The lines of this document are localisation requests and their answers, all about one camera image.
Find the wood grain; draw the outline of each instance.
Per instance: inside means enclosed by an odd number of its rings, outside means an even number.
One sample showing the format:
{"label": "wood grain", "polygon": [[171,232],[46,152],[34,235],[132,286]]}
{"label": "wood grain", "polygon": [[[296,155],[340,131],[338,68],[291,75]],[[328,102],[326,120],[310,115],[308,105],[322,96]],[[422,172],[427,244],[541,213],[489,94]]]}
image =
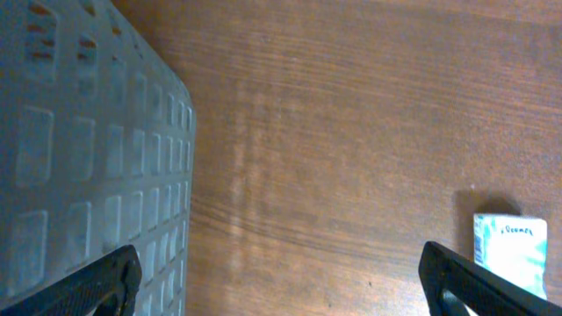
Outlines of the wood grain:
{"label": "wood grain", "polygon": [[560,2],[116,5],[197,109],[188,314],[427,315],[423,243],[470,256],[490,200],[562,305]]}

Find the wooden table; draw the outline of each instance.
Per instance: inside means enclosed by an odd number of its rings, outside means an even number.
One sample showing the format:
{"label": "wooden table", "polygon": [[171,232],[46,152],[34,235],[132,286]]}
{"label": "wooden table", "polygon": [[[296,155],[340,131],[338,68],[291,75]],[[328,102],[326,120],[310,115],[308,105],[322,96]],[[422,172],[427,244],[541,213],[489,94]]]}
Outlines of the wooden table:
{"label": "wooden table", "polygon": [[428,315],[422,246],[546,219],[562,305],[562,2],[116,5],[198,114],[190,315]]}

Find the perforated plastic surface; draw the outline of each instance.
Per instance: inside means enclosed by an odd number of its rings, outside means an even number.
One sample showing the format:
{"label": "perforated plastic surface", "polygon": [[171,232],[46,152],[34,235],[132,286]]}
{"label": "perforated plastic surface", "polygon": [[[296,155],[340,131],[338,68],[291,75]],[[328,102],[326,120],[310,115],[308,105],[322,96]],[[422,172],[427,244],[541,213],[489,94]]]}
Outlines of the perforated plastic surface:
{"label": "perforated plastic surface", "polygon": [[195,112],[108,0],[0,0],[0,309],[133,244],[183,315]]}

